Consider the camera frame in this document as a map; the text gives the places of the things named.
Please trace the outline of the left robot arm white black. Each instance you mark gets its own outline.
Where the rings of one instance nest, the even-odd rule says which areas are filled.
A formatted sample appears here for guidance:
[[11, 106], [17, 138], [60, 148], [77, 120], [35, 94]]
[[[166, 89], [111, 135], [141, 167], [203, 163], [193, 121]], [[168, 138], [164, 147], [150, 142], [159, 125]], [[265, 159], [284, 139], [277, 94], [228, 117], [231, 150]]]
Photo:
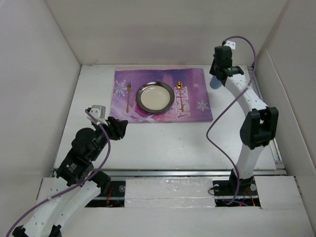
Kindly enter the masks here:
[[56, 171], [47, 198], [21, 216], [33, 213], [22, 226], [14, 223], [7, 236], [60, 237], [78, 211], [98, 195], [110, 191], [111, 178], [100, 168], [94, 169], [93, 161], [104, 147], [111, 148], [111, 140], [125, 136], [127, 120], [108, 117], [97, 120], [89, 116], [93, 128], [80, 129], [71, 143], [71, 149]]

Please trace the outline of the gold spoon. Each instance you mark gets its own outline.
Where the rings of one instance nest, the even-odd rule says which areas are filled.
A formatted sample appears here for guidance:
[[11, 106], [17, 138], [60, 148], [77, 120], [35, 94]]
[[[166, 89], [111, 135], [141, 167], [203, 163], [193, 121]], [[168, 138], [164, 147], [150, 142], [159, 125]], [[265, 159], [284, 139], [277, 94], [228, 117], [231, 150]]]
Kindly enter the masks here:
[[177, 88], [178, 91], [179, 91], [180, 103], [181, 103], [181, 111], [184, 112], [184, 106], [183, 106], [182, 95], [181, 95], [181, 91], [182, 91], [182, 88], [183, 88], [183, 84], [182, 84], [181, 81], [178, 81], [178, 82], [176, 83], [176, 88]]

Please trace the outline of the blue plastic cup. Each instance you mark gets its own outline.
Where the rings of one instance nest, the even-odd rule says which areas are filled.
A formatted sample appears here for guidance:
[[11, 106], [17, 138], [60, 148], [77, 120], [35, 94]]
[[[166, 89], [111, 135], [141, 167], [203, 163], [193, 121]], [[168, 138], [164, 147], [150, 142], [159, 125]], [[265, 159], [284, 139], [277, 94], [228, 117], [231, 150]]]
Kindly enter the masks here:
[[220, 80], [218, 80], [215, 76], [211, 78], [211, 81], [209, 83], [210, 87], [212, 89], [219, 89], [222, 86], [222, 83]]

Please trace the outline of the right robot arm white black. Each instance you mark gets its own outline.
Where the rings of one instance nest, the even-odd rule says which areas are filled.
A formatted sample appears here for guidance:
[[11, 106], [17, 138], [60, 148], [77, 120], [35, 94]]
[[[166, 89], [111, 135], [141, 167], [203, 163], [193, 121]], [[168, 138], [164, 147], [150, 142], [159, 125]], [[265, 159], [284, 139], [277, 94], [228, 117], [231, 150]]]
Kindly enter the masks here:
[[239, 132], [242, 149], [237, 164], [228, 180], [213, 183], [216, 196], [230, 197], [243, 193], [251, 186], [259, 156], [275, 138], [278, 110], [263, 102], [248, 84], [243, 70], [232, 65], [231, 47], [215, 48], [210, 74], [237, 99], [245, 115]]

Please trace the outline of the purple printed cloth placemat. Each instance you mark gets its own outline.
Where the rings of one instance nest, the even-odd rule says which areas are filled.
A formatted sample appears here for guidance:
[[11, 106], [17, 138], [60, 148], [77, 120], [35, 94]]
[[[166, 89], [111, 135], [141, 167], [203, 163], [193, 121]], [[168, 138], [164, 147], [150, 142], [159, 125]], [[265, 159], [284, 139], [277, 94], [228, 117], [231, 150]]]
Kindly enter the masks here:
[[[151, 81], [168, 84], [175, 93], [172, 106], [165, 112], [152, 114], [141, 109], [136, 102], [138, 89]], [[184, 112], [181, 111], [179, 91], [176, 83], [181, 81]], [[126, 113], [127, 84], [131, 82], [129, 113]], [[114, 75], [110, 115], [130, 123], [156, 122], [205, 122], [213, 116], [202, 68], [188, 67], [119, 67]]]

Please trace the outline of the gold fork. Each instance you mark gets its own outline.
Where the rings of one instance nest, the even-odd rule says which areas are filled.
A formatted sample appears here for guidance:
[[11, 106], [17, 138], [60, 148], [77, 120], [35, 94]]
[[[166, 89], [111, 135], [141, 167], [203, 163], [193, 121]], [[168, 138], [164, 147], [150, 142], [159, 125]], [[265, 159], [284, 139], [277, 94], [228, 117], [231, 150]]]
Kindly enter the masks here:
[[129, 113], [129, 97], [131, 92], [131, 82], [127, 84], [127, 105], [126, 105], [126, 113]]

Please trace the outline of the metal rimmed cream plate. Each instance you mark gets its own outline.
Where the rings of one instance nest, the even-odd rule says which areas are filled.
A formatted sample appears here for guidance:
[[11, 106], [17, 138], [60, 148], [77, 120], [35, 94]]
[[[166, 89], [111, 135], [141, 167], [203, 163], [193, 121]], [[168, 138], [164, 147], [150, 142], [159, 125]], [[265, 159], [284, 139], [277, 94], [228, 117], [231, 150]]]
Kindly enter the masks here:
[[175, 100], [173, 89], [161, 81], [151, 81], [136, 92], [136, 102], [145, 112], [158, 114], [167, 111]]

